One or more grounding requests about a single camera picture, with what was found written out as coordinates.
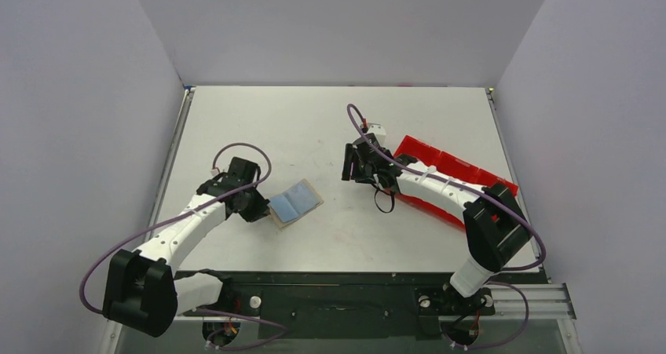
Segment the beige leather card holder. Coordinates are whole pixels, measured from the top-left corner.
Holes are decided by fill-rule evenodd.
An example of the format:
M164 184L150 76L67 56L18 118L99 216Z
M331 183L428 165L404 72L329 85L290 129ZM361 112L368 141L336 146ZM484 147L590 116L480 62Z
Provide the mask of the beige leather card holder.
M275 225L282 229L323 203L324 200L312 184L301 179L284 192L269 198L269 212Z

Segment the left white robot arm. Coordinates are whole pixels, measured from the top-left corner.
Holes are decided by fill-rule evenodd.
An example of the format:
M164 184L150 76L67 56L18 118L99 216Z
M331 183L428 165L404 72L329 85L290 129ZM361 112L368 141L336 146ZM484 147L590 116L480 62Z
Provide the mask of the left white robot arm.
M257 189L261 167L234 157L227 170L202 183L163 230L135 250L119 250L108 266L103 317L151 337L164 334L175 316L200 306L216 315L229 312L234 293L216 276L177 279L186 257L207 234L233 214L248 223L269 214Z

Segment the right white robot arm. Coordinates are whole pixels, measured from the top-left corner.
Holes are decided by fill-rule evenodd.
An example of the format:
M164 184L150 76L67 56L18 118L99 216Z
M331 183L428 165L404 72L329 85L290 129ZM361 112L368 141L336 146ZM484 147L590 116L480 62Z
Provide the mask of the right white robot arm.
M474 295L505 270L533 237L505 184L469 184L409 154L394 157L379 145L373 133L346 144L342 179L369 184L391 198L402 195L418 199L463 224L470 256L443 291L443 302L453 312L470 307Z

